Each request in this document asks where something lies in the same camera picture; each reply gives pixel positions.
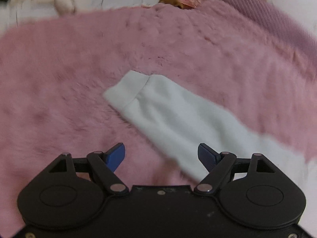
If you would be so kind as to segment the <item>pink fluffy blanket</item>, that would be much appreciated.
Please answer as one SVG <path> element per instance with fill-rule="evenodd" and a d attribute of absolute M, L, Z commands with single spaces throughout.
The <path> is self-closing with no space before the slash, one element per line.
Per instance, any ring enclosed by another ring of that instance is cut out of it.
<path fill-rule="evenodd" d="M 122 142 L 127 185 L 194 183 L 103 99 L 130 70 L 165 75 L 316 163 L 316 63 L 221 0 L 23 24 L 1 37 L 3 237 L 24 225 L 18 193 L 61 153 Z"/>

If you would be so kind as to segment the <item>white printed sweatshirt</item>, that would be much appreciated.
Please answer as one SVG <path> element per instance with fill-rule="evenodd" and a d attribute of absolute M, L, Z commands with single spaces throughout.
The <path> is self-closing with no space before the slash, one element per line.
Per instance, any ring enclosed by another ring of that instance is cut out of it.
<path fill-rule="evenodd" d="M 238 157 L 264 154 L 304 192 L 307 206 L 300 225 L 316 234 L 316 160 L 243 125 L 232 113 L 197 96 L 162 75 L 129 71 L 103 94 L 127 122 L 135 126 L 180 168 L 200 181 L 207 170 L 198 160 L 201 143 Z"/>

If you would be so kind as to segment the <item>red floral cushion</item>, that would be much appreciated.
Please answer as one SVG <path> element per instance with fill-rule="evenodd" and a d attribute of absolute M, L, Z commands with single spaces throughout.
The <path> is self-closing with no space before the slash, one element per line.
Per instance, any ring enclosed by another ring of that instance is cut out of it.
<path fill-rule="evenodd" d="M 184 9 L 195 9 L 202 4 L 202 0 L 179 0 Z"/>

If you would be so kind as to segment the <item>purple quilted headboard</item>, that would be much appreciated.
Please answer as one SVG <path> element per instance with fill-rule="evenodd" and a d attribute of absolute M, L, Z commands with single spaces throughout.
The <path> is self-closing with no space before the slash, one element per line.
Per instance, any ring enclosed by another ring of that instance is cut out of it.
<path fill-rule="evenodd" d="M 286 13 L 265 0 L 222 0 L 276 38 L 303 52 L 316 63 L 316 38 Z"/>

